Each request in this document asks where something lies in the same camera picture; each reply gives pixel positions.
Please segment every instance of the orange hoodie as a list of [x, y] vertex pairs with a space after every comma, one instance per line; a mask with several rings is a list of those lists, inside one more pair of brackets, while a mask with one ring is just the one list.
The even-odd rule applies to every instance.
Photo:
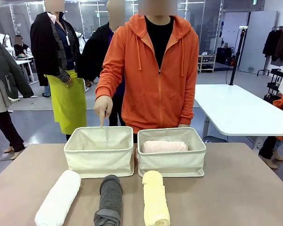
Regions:
[[198, 51], [198, 36], [190, 23], [174, 16], [173, 31], [159, 69], [145, 18], [135, 14], [112, 38], [96, 97], [113, 97], [125, 74], [122, 118], [134, 133], [190, 124]]

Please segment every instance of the storage basket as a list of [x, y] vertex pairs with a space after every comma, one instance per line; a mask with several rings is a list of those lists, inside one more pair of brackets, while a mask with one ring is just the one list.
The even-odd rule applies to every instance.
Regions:
[[[156, 170], [163, 177], [202, 177], [206, 146], [193, 128], [141, 130], [138, 139], [138, 173], [141, 177]], [[143, 144], [148, 140], [183, 141], [188, 146], [185, 152], [142, 153]]]
[[131, 127], [77, 128], [64, 147], [70, 170], [81, 178], [118, 177], [134, 173]]

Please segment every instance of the black pole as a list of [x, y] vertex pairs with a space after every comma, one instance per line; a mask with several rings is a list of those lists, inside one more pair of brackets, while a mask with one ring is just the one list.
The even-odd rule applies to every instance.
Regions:
[[239, 60], [239, 56], [240, 56], [240, 51], [241, 51], [244, 35], [245, 35], [245, 29], [242, 29], [242, 32], [241, 32], [241, 35], [240, 35], [240, 42], [239, 42], [239, 46], [238, 46], [238, 50], [237, 50], [237, 54], [236, 54], [236, 58], [235, 58], [235, 64], [234, 64], [234, 68], [233, 68], [233, 72], [232, 72], [230, 86], [232, 86], [233, 82], [234, 82], [234, 77], [235, 77], [235, 74], [236, 74], [236, 69], [237, 69], [237, 65], [238, 65], [238, 60]]

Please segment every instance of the pink rolled towel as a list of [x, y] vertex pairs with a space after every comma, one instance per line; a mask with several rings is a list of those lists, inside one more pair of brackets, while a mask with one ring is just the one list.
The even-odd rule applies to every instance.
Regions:
[[149, 140], [143, 144], [143, 153], [184, 152], [188, 146], [183, 141]]

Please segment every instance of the cable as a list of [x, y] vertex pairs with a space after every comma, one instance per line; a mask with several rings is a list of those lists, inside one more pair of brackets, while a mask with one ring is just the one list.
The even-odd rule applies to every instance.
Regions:
[[[237, 45], [237, 40], [238, 40], [238, 36], [239, 36], [239, 31], [240, 31], [240, 28], [238, 29], [238, 34], [237, 34], [237, 38], [236, 38], [236, 42], [235, 42], [235, 47], [233, 49], [234, 53], [235, 53], [235, 49], [236, 49], [236, 45]], [[230, 66], [231, 64], [228, 66], [227, 70], [226, 70], [226, 74], [225, 74], [225, 83], [227, 84], [227, 73], [230, 69]]]

